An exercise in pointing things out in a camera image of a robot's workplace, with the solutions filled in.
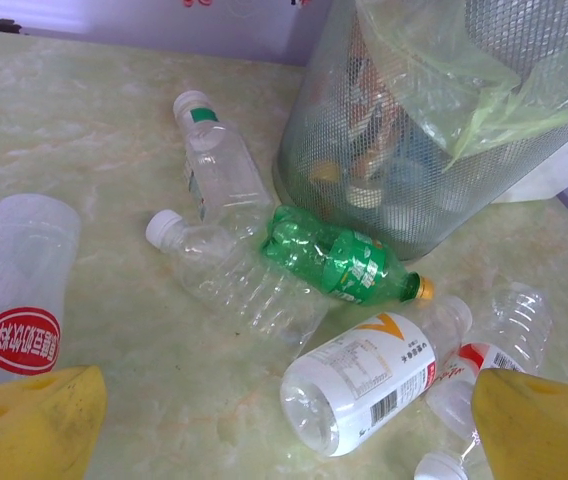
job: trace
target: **red circular logo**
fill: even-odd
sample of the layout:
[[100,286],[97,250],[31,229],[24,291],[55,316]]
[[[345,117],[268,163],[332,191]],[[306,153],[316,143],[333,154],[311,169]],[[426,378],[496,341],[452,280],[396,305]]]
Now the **red circular logo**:
[[50,371],[59,353],[60,325],[41,308],[0,313],[0,368],[20,375]]

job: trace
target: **marble countertop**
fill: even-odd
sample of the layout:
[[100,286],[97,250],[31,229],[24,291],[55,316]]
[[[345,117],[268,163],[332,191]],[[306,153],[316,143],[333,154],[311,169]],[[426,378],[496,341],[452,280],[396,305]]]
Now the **marble countertop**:
[[[270,186],[302,74],[0,34],[0,199],[44,193],[83,221],[58,367],[96,364],[106,379],[109,409],[88,479],[412,478],[429,431],[422,400],[353,454],[316,456],[280,412],[280,372],[247,354],[228,318],[187,296],[144,238],[160,209],[196,218],[175,97],[206,92]],[[472,308],[498,279],[544,289],[555,328],[542,374],[568,382],[568,211],[559,201],[487,207],[413,267]],[[379,310],[339,304],[312,345]]]

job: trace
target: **bottle label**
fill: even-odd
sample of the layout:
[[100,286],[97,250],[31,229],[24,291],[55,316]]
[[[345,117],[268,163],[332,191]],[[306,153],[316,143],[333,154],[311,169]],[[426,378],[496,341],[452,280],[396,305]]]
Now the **bottle label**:
[[212,122],[219,122],[217,115],[210,108],[194,108],[191,110],[191,118],[193,123],[203,122],[204,120],[210,120]]
[[381,313],[306,357],[334,412],[339,445],[356,448],[435,380],[435,354],[411,321]]
[[204,196],[200,191],[200,186],[197,183],[197,179],[195,178],[195,172],[191,167],[191,162],[189,162],[188,158],[186,162],[184,162],[184,178],[186,179],[186,183],[188,185],[188,191],[191,193],[193,199],[195,200],[195,205],[197,206],[197,213],[200,217],[201,221],[204,221],[204,217],[206,217],[206,202],[204,201]]
[[523,372],[515,360],[500,348],[489,343],[468,343],[462,346],[451,359],[446,362],[442,373],[438,375],[435,384],[454,378],[474,384],[480,370],[484,368],[506,368]]
[[375,291],[384,273],[386,250],[377,240],[358,232],[353,234],[348,266],[329,293],[354,303],[366,301]]
[[60,325],[46,310],[13,308],[0,313],[0,368],[20,375],[50,371],[59,353]]

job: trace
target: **barcode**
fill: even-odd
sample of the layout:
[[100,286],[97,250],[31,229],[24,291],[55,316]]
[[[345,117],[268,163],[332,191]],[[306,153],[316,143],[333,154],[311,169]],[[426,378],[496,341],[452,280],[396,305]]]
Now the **barcode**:
[[371,407],[371,427],[397,408],[397,390]]
[[507,370],[514,370],[516,372],[520,371],[520,367],[518,367],[510,358],[508,358],[501,352],[497,352],[495,354],[493,365],[495,365],[497,368],[505,368]]

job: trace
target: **water bottle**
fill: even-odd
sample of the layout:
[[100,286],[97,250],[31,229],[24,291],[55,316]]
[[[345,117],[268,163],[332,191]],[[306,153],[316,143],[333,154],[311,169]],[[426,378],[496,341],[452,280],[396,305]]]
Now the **water bottle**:
[[467,480],[469,467],[485,462],[471,411],[473,387],[483,368],[509,368],[536,374],[552,321],[543,296],[521,283],[493,294],[490,318],[468,335],[426,394],[434,451],[426,454],[416,480]]
[[173,113],[184,132],[184,175],[200,220],[221,224],[239,238],[263,229],[273,212],[273,197],[239,132],[217,119],[202,92],[181,94]]
[[472,317],[457,297],[419,303],[408,318],[381,313],[289,366],[280,402],[309,448],[353,451],[433,383]]
[[80,227],[75,210],[44,195],[0,201],[0,383],[55,365]]
[[321,292],[358,304],[430,299],[434,293],[433,283],[407,272],[388,246],[301,208],[275,210],[262,253]]
[[146,229],[147,240],[172,255],[184,289],[221,313],[232,312],[289,360],[297,357],[326,315],[329,300],[288,271],[262,258],[219,225],[189,226],[163,210]]

